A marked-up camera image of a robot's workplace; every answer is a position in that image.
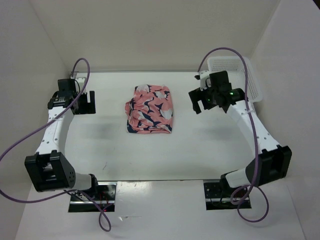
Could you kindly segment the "pink shark print shorts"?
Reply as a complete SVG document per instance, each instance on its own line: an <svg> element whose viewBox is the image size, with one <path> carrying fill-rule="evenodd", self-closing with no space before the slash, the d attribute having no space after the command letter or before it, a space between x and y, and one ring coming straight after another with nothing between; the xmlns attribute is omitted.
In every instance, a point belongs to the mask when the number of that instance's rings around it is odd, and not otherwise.
<svg viewBox="0 0 320 240"><path fill-rule="evenodd" d="M132 134L170 134L174 108L169 88L165 85L141 84L125 104L126 130Z"/></svg>

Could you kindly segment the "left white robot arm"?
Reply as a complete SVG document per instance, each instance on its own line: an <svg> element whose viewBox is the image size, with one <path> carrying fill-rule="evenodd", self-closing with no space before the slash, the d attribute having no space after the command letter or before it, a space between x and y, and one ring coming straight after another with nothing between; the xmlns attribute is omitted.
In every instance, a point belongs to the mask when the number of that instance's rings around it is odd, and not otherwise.
<svg viewBox="0 0 320 240"><path fill-rule="evenodd" d="M35 154L27 156L24 165L37 192L79 190L94 200L100 194L97 178L77 173L65 156L65 146L74 116L96 113L95 93L81 93L75 79L59 79L57 83L58 91L47 104L49 126Z"/></svg>

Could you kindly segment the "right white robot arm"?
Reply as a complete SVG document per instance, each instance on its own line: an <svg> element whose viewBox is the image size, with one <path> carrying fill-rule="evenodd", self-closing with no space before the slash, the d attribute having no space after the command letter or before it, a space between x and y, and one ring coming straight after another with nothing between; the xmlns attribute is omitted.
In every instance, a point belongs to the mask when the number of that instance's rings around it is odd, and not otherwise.
<svg viewBox="0 0 320 240"><path fill-rule="evenodd" d="M199 72L195 78L200 86L190 91L189 97L196 114L201 113L199 102L205 110L219 107L236 123L247 140L254 159L244 168L221 175L219 191L230 197L242 186L260 187L286 177L292 151L281 146L258 118L241 88L233 88L226 71Z"/></svg>

